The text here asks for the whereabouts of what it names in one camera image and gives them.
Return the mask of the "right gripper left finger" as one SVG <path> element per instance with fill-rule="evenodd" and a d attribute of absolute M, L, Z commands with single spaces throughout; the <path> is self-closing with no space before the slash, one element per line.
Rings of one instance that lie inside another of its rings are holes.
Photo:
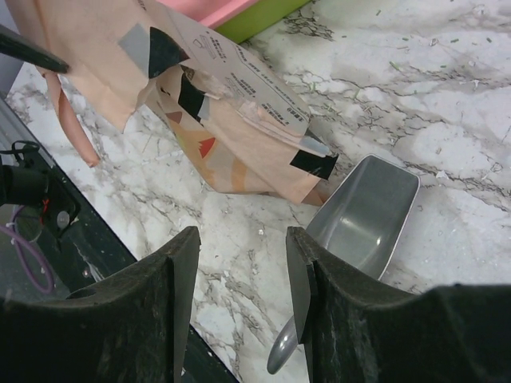
<path fill-rule="evenodd" d="M 180 381 L 199 252 L 187 227 L 64 300 L 2 300 L 2 381 Z"/>

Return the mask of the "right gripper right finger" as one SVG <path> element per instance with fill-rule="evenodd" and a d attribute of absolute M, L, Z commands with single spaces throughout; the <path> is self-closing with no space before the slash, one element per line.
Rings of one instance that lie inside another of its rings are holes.
<path fill-rule="evenodd" d="M 298 341 L 312 382 L 507 382 L 510 288 L 379 282 L 289 227 Z"/>

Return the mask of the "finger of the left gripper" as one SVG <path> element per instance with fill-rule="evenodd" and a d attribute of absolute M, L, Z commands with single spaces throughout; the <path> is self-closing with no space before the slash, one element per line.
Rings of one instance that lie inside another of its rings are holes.
<path fill-rule="evenodd" d="M 6 56 L 28 62 L 55 73 L 68 73 L 70 66 L 61 58 L 1 25 L 0 51 Z"/>

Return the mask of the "grey metal scoop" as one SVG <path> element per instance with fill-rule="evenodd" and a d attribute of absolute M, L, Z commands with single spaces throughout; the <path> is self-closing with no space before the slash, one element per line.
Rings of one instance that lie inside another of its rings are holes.
<path fill-rule="evenodd" d="M 420 188 L 420 179 L 377 156 L 366 156 L 303 228 L 318 245 L 381 282 Z M 268 361 L 276 373 L 298 345 L 294 311 Z"/>

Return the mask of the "peach cat litter bag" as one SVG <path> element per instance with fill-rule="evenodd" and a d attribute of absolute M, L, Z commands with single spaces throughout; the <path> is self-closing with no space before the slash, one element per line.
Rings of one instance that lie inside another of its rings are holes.
<path fill-rule="evenodd" d="M 18 28 L 124 130 L 149 107 L 214 190 L 321 205 L 336 155 L 309 108 L 246 49 L 158 1 L 11 1 Z"/>

